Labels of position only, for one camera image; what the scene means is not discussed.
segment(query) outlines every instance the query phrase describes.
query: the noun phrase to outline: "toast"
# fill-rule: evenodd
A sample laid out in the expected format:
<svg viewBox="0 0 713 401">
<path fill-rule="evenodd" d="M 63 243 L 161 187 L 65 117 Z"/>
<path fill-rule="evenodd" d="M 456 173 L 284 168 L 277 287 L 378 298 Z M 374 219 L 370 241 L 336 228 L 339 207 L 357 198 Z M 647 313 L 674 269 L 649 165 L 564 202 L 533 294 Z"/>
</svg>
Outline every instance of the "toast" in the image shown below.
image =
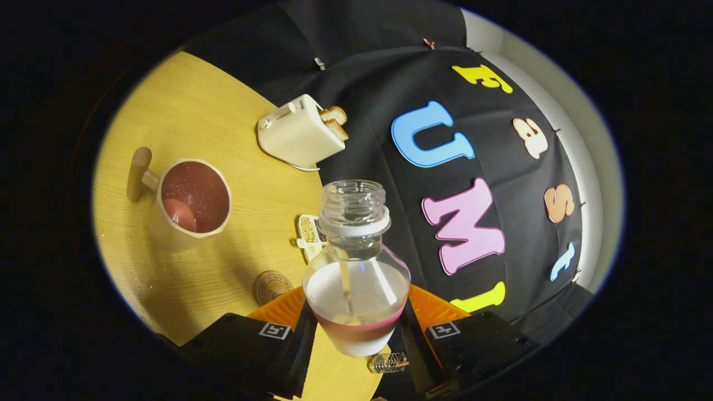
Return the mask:
<svg viewBox="0 0 713 401">
<path fill-rule="evenodd" d="M 340 141 L 344 142 L 349 139 L 349 136 L 346 132 L 344 132 L 342 126 L 337 123 L 336 119 L 325 121 L 324 125 L 327 126 L 327 128 L 329 128 L 329 130 L 334 134 L 334 136 L 336 136 Z"/>
<path fill-rule="evenodd" d="M 337 120 L 340 126 L 347 122 L 347 113 L 339 106 L 332 106 L 319 112 L 319 117 L 325 123 L 329 120 Z"/>
</svg>

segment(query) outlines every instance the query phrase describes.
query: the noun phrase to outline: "pink letter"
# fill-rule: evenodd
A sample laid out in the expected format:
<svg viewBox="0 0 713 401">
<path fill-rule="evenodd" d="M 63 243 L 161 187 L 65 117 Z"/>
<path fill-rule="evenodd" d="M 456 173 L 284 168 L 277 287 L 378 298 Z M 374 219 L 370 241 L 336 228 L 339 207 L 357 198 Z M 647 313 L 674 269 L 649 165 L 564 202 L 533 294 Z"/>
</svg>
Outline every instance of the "pink letter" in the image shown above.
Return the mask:
<svg viewBox="0 0 713 401">
<path fill-rule="evenodd" d="M 436 233 L 439 240 L 465 241 L 456 246 L 441 246 L 441 264 L 446 274 L 456 274 L 459 268 L 493 253 L 505 252 L 505 236 L 498 228 L 477 227 L 493 203 L 493 195 L 482 178 L 476 178 L 471 189 L 443 200 L 425 198 L 421 202 L 424 215 L 431 225 L 452 212 L 456 214 Z"/>
</svg>

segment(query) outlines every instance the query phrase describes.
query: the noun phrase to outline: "blue letter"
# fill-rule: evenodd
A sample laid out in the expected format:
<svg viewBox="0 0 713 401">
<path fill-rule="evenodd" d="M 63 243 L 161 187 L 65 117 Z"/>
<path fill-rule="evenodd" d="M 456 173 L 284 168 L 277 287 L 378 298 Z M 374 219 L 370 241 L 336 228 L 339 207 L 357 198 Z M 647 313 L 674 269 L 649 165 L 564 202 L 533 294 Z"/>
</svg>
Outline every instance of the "blue letter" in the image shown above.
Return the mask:
<svg viewBox="0 0 713 401">
<path fill-rule="evenodd" d="M 550 274 L 550 281 L 557 280 L 557 274 L 560 273 L 560 270 L 565 269 L 567 270 L 570 267 L 570 263 L 572 262 L 572 258 L 575 257 L 575 244 L 574 243 L 569 243 L 567 245 L 567 251 L 560 256 L 559 259 L 555 262 L 555 265 L 552 267 L 552 273 Z"/>
<path fill-rule="evenodd" d="M 453 134 L 453 140 L 437 148 L 425 151 L 414 142 L 417 132 L 443 124 L 453 125 L 453 118 L 437 101 L 429 101 L 424 108 L 418 108 L 396 117 L 391 125 L 391 136 L 401 155 L 418 167 L 433 167 L 459 156 L 476 157 L 473 146 L 460 132 Z"/>
</svg>

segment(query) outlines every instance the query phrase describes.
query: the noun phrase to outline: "white mug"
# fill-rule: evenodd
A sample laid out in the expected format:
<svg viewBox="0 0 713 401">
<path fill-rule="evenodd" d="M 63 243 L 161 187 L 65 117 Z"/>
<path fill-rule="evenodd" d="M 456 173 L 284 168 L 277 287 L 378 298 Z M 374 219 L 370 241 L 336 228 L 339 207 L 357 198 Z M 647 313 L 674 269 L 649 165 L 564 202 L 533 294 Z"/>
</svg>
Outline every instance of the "white mug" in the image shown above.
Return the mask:
<svg viewBox="0 0 713 401">
<path fill-rule="evenodd" d="M 200 159 L 182 158 L 157 176 L 148 169 L 151 150 L 134 152 L 126 195 L 139 198 L 141 184 L 156 192 L 148 230 L 154 242 L 178 252 L 223 231 L 232 212 L 232 196 L 218 169 Z"/>
</svg>

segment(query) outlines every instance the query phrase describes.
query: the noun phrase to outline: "wooden coaster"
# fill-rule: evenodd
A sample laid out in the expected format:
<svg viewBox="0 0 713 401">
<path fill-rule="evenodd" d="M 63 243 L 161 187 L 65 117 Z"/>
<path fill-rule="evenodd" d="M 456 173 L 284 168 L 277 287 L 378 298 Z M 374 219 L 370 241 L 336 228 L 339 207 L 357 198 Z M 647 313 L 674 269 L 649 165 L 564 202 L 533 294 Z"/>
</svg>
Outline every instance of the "wooden coaster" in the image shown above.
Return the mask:
<svg viewBox="0 0 713 401">
<path fill-rule="evenodd" d="M 292 284 L 285 275 L 276 270 L 266 270 L 255 279 L 252 294 L 257 304 L 263 306 L 291 289 Z"/>
</svg>

